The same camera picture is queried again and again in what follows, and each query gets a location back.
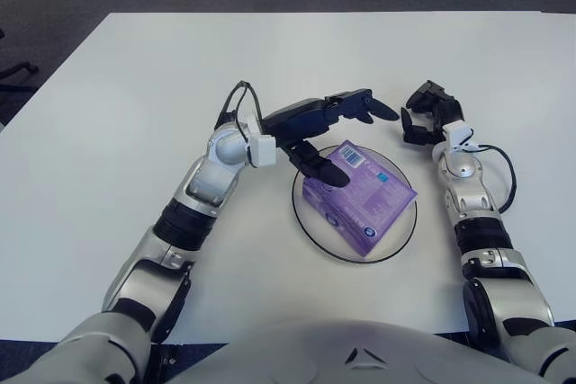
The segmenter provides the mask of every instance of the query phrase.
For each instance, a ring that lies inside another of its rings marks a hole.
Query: black triangle logo
[[[355,371],[374,371],[387,369],[388,363],[366,348],[353,349],[346,359],[348,368]]]

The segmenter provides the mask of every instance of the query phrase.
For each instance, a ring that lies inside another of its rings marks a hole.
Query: black robot arm segment
[[[305,176],[342,187],[350,182],[348,176],[304,139],[327,132],[340,116],[373,123],[371,114],[387,121],[399,118],[393,109],[374,99],[371,90],[360,89],[290,105],[265,117],[262,130],[276,139],[276,145]]]

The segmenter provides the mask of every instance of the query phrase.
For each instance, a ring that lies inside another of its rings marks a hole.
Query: black cable
[[[512,186],[510,187],[510,194],[508,195],[508,198],[506,199],[504,204],[502,204],[500,206],[500,208],[498,209],[498,212],[504,213],[506,210],[508,210],[510,208],[510,206],[512,205],[512,202],[514,201],[514,197],[516,196],[517,179],[516,179],[516,172],[514,171],[514,166],[512,165],[512,161],[510,160],[509,156],[500,147],[496,147],[496,146],[493,146],[491,144],[480,144],[478,147],[481,150],[465,150],[464,152],[466,152],[466,153],[481,153],[481,152],[485,152],[487,150],[496,150],[498,153],[501,154],[501,156],[504,159],[506,159],[506,162],[508,163],[508,168],[510,169],[510,176],[512,177]]]
[[[229,93],[228,97],[226,98],[226,101],[224,102],[224,105],[222,106],[222,109],[220,110],[220,116],[228,110],[228,106],[230,105],[230,101],[232,100],[232,96],[234,96],[234,94],[238,91],[239,88],[244,87],[244,85],[245,85],[244,81],[238,81],[237,82],[237,84],[234,86],[234,88]]]
[[[466,141],[468,141],[473,136],[474,136],[474,129],[470,128],[470,135],[468,137],[466,137],[465,139],[463,139],[460,143],[458,143],[458,146],[461,146],[462,144],[464,144]]]
[[[260,101],[258,101],[258,97],[256,92],[254,91],[254,87],[249,82],[246,82],[246,86],[250,93],[252,94],[252,99],[254,100],[254,105],[256,106],[256,115],[258,116],[258,121],[260,125],[262,125],[262,111],[260,110]]]
[[[240,127],[240,122],[238,120],[238,111],[240,109],[240,104],[242,103],[242,101],[244,100],[244,96],[246,96],[246,92],[248,91],[247,87],[244,87],[244,92],[242,92],[242,96],[240,96],[240,98],[238,99],[238,102],[236,103],[236,110],[234,110],[234,121],[236,122],[236,128],[238,128],[238,131],[240,132],[240,135],[242,136],[242,138],[244,139],[244,141],[246,141],[248,143],[248,137],[246,136],[246,134],[244,133],[244,131],[242,130],[242,128]]]

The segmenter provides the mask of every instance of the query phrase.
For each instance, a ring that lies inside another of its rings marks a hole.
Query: white bracket
[[[477,151],[480,150],[478,143],[471,140],[473,129],[464,121],[453,121],[447,123],[442,128],[446,141],[442,141],[434,146],[432,150],[432,159],[438,162],[443,153],[454,153],[461,150]]]
[[[246,124],[252,164],[256,167],[276,165],[276,138],[262,134],[253,112],[248,115]]]

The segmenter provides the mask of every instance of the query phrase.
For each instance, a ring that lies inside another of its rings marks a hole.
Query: robotic hand
[[[495,146],[473,142],[460,103],[431,81],[408,99],[406,108],[433,117],[428,130],[413,125],[409,112],[401,109],[404,140],[435,145],[432,157],[462,252],[464,307],[474,343],[483,350],[500,348],[510,362],[552,382],[574,380],[576,334],[554,327],[552,311],[500,217],[516,193],[509,158]],[[510,195],[500,208],[483,184],[482,164],[474,156],[488,149],[506,158],[512,174]]]
[[[239,89],[244,93],[236,110],[228,112]],[[240,123],[239,106],[247,91],[254,97],[256,116]],[[344,186],[347,175],[304,140],[328,131],[340,116],[372,123],[370,114],[399,118],[375,100],[371,90],[361,89],[308,99],[262,119],[254,89],[239,82],[222,108],[206,153],[193,163],[156,224],[120,269],[105,295],[102,313],[88,318],[12,382],[141,379],[150,342],[162,343],[176,323],[190,290],[190,271],[246,165],[275,164],[280,147],[305,175]]]

